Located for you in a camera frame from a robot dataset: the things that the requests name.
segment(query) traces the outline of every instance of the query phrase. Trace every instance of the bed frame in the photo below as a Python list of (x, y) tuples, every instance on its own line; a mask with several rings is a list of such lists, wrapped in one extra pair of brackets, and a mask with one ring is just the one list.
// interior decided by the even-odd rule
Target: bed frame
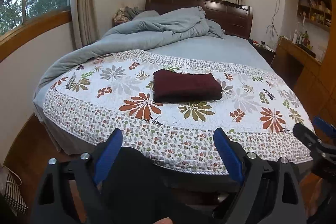
[(250, 6), (221, 0), (146, 0), (145, 10), (155, 10), (162, 15), (172, 10), (196, 6), (201, 6), (206, 18), (217, 22), (225, 30), (225, 34), (250, 38), (253, 19)]

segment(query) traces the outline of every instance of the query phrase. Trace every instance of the white floral bedspread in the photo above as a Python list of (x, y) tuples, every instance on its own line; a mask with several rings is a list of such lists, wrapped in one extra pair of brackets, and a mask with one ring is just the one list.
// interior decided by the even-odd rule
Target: white floral bedspread
[[(154, 103), (153, 73), (162, 68), (211, 72), (222, 85), (223, 98)], [(48, 90), (43, 110), (60, 128), (94, 145), (120, 128), (124, 146), (183, 172), (227, 174), (212, 140), (218, 127), (263, 159), (311, 160), (292, 133), (297, 122), (314, 130), (298, 98), (276, 74), (245, 65), (119, 52), (61, 75)]]

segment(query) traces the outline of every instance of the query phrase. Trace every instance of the nightstand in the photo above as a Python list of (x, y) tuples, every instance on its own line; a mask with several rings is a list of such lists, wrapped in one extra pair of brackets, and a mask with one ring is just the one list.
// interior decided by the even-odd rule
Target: nightstand
[(272, 60), (274, 58), (275, 52), (270, 49), (266, 48), (263, 45), (253, 43), (252, 46), (257, 50), (257, 52), (266, 60), (266, 62), (271, 65)]

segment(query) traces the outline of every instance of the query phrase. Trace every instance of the light blue bed sheet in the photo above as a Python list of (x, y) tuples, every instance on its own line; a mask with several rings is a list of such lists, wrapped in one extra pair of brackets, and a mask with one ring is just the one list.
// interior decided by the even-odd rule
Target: light blue bed sheet
[(274, 72), (265, 59), (243, 38), (223, 35), (193, 37), (148, 52), (176, 57), (247, 65)]

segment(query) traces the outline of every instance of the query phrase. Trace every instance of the folded towel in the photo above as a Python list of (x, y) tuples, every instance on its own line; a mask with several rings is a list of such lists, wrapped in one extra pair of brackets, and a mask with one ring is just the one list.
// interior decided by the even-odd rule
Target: folded towel
[(191, 75), (161, 69), (154, 72), (154, 102), (179, 103), (222, 98), (222, 87), (211, 73)]

